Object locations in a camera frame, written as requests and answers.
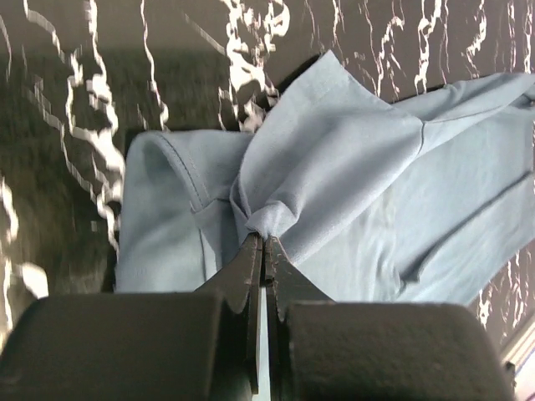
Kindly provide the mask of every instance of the folded garment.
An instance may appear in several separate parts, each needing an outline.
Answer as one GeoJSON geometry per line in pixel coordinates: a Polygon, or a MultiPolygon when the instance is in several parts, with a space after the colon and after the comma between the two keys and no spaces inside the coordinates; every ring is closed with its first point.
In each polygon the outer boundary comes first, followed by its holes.
{"type": "Polygon", "coordinates": [[[257,231],[336,301],[467,304],[535,237],[534,84],[495,74],[387,104],[327,53],[255,135],[140,135],[116,291],[195,290],[257,231]]]}

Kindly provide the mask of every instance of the light blue fabric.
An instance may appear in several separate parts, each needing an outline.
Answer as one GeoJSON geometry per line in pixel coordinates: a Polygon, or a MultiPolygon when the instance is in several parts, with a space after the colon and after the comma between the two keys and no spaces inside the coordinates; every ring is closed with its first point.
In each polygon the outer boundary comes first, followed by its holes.
{"type": "Polygon", "coordinates": [[[336,301],[467,304],[535,237],[534,84],[496,74],[390,105],[327,53],[255,135],[140,135],[116,291],[192,291],[257,231],[336,301]]]}

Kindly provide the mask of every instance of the cloth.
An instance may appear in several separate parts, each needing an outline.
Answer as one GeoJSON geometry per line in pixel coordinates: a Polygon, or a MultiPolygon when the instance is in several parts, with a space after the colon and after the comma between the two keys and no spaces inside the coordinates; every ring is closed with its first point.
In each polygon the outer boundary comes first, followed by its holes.
{"type": "Polygon", "coordinates": [[[255,135],[140,135],[116,291],[192,291],[257,231],[336,301],[467,304],[535,237],[534,84],[495,74],[387,104],[326,53],[255,135]]]}

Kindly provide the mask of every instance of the clothing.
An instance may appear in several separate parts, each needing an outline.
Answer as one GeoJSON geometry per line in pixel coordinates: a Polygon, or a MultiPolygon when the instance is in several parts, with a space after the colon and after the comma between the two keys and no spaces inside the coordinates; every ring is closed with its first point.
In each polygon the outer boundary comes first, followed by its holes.
{"type": "Polygon", "coordinates": [[[253,136],[130,147],[117,292],[192,291],[247,233],[335,301],[467,304],[535,237],[535,75],[387,104],[325,54],[253,136]]]}

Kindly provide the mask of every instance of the marble tabletop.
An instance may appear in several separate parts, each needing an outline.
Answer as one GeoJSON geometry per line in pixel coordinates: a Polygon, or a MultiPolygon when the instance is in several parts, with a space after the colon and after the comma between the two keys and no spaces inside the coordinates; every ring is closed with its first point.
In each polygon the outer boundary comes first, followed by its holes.
{"type": "MultiPolygon", "coordinates": [[[[2,0],[0,333],[35,299],[26,266],[46,271],[51,294],[110,291],[124,155],[140,132],[254,132],[288,77],[328,49],[388,102],[533,72],[534,4],[2,0]]],[[[498,350],[535,310],[532,255],[535,242],[471,305],[498,350]]]]}

